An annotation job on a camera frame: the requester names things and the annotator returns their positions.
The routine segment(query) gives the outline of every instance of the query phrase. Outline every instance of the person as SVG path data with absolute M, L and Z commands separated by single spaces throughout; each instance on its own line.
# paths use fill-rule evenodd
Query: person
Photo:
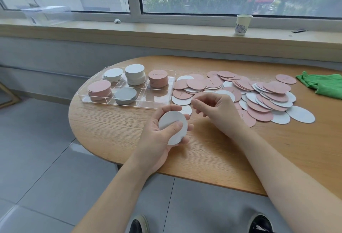
M 342 200 L 300 170 L 268 144 L 240 118 L 227 95 L 201 93 L 191 101 L 196 113 L 208 116 L 216 127 L 244 152 L 269 198 L 295 233 L 342 232 Z M 180 131 L 181 122 L 159 130 L 164 113 L 178 105 L 157 109 L 143 128 L 138 145 L 103 194 L 75 226 L 73 233 L 123 233 L 147 178 L 156 172 L 173 146 L 168 140 Z M 188 125 L 188 131 L 194 128 Z M 187 144 L 185 136 L 181 143 Z M 273 232 L 267 217 L 253 218 L 249 232 Z M 130 233 L 148 233 L 144 216 L 136 217 Z

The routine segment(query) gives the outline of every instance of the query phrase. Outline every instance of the black shoe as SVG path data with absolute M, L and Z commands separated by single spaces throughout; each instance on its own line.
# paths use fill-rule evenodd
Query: black shoe
M 134 217 L 129 233 L 149 233 L 148 222 L 144 215 Z
M 248 233 L 265 233 L 272 232 L 273 228 L 269 219 L 261 213 L 255 214 L 249 223 L 249 231 Z

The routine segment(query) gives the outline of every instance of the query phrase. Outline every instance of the hand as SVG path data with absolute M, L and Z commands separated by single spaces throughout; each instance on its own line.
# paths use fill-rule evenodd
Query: hand
M 237 130 L 246 126 L 240 118 L 232 99 L 228 95 L 218 93 L 200 93 L 191 101 L 196 113 L 208 116 L 215 126 L 232 137 Z
M 171 110 L 180 111 L 182 106 L 167 105 L 157 109 L 152 117 L 146 122 L 145 127 L 140 135 L 140 139 L 136 150 L 132 154 L 135 162 L 139 163 L 139 168 L 143 169 L 147 176 L 156 172 L 166 161 L 169 151 L 173 146 L 168 145 L 169 139 L 179 132 L 183 123 L 177 121 L 163 130 L 159 130 L 158 121 L 166 113 Z M 186 120 L 190 119 L 189 114 L 184 115 Z M 188 131 L 194 128 L 193 124 L 188 124 Z M 189 138 L 185 136 L 180 144 L 189 143 Z

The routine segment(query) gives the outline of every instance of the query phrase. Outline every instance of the paper cup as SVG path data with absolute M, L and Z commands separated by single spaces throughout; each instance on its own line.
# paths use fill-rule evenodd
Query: paper cup
M 237 15 L 235 34 L 239 36 L 244 36 L 246 34 L 247 28 L 253 18 L 252 15 L 240 14 Z

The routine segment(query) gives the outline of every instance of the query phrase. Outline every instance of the wooden table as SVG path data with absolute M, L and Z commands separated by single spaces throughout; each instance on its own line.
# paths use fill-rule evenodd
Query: wooden table
M 302 71 L 329 75 L 334 70 L 311 66 L 227 61 L 176 56 L 149 56 L 117 64 L 140 63 L 146 71 L 177 71 L 177 77 L 226 70 L 255 81 L 274 81 L 277 74 L 292 77 Z M 342 198 L 342 100 L 317 95 L 297 82 L 291 85 L 295 105 L 311 111 L 316 121 L 305 124 L 291 119 L 286 125 L 257 122 L 252 128 L 281 154 Z M 82 103 L 76 94 L 70 104 L 69 121 L 79 142 L 91 153 L 122 164 L 134 151 L 146 120 L 153 110 Z M 243 153 L 208 118 L 193 112 L 188 132 L 190 143 L 174 147 L 158 171 L 198 182 L 266 195 Z

